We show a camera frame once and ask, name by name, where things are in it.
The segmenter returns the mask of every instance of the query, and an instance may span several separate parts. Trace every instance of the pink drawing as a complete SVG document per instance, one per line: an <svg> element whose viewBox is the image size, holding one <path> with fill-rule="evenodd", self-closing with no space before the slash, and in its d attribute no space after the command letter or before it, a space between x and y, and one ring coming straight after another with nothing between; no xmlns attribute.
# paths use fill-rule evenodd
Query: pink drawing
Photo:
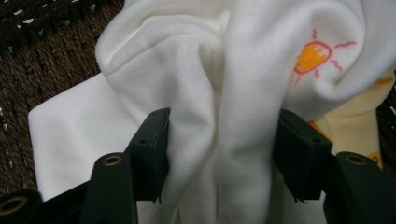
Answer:
<svg viewBox="0 0 396 224"><path fill-rule="evenodd" d="M297 85L303 75L308 74L313 70L315 71L315 78L319 78L320 72L318 68L330 60L334 49L346 48L350 45L357 44L356 41L348 41L346 43L337 44L332 48L325 42L317 40L318 32L316 29L312 32L312 39L313 40L311 42L305 44L303 51L297 60L297 64L294 66L294 72L299 75L294 85ZM339 73L344 70L337 60L330 60L330 63L334 65Z"/></svg>

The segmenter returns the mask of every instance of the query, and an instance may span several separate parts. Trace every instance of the metal grommet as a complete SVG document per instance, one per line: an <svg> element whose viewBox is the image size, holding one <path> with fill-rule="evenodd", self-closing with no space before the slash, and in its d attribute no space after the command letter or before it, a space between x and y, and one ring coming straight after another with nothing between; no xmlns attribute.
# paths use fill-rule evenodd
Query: metal grommet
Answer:
<svg viewBox="0 0 396 224"><path fill-rule="evenodd" d="M105 158L105 160L103 161L103 165L113 166L119 164L121 161L122 161L121 156L110 156Z"/></svg>
<svg viewBox="0 0 396 224"><path fill-rule="evenodd" d="M362 159L360 156L355 155L347 155L346 161L355 165L367 165L367 162L364 159Z"/></svg>
<svg viewBox="0 0 396 224"><path fill-rule="evenodd" d="M0 217L12 214L27 204L26 197L15 197L0 204Z"/></svg>

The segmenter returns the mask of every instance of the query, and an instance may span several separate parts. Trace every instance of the white cloth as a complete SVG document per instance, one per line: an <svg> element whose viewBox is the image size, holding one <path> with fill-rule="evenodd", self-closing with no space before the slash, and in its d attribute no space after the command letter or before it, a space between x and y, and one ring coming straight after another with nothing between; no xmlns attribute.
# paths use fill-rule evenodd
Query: white cloth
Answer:
<svg viewBox="0 0 396 224"><path fill-rule="evenodd" d="M139 203L140 223L325 223L321 202L294 204L272 175L278 112L313 119L371 86L396 60L395 11L393 0L126 1L97 44L103 75L30 113L38 186L50 198L87 180L170 107L163 204Z"/></svg>

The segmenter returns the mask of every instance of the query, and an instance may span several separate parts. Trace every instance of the black holder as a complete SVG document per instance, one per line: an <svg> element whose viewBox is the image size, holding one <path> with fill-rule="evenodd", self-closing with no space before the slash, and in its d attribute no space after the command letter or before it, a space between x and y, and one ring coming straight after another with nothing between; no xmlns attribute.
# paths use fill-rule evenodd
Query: black holder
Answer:
<svg viewBox="0 0 396 224"><path fill-rule="evenodd" d="M0 199L0 223L137 223L136 201L159 199L168 173L170 109L148 115L123 153L96 161L89 182L42 202L34 190ZM396 190L366 157L334 156L332 143L297 115L282 110L274 161L296 202L318 200L329 224L396 223Z"/></svg>
<svg viewBox="0 0 396 224"><path fill-rule="evenodd" d="M375 162L331 149L300 117L280 112L273 156L296 201L318 200L324 191L328 224L395 224L396 188Z"/></svg>
<svg viewBox="0 0 396 224"><path fill-rule="evenodd" d="M35 190L0 199L2 224L137 223L136 201L161 202L170 109L148 115L123 153L96 161L89 182L42 202Z"/></svg>

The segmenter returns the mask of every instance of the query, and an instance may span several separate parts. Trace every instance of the brown wicker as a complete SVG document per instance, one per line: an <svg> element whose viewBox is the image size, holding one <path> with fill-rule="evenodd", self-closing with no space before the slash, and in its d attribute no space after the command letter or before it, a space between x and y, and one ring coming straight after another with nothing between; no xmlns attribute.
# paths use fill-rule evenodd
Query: brown wicker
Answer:
<svg viewBox="0 0 396 224"><path fill-rule="evenodd" d="M0 3L0 196L36 189L28 112L99 72L94 45L122 4L122 0ZM395 90L378 108L378 121L385 172L396 183L392 105L396 106Z"/></svg>

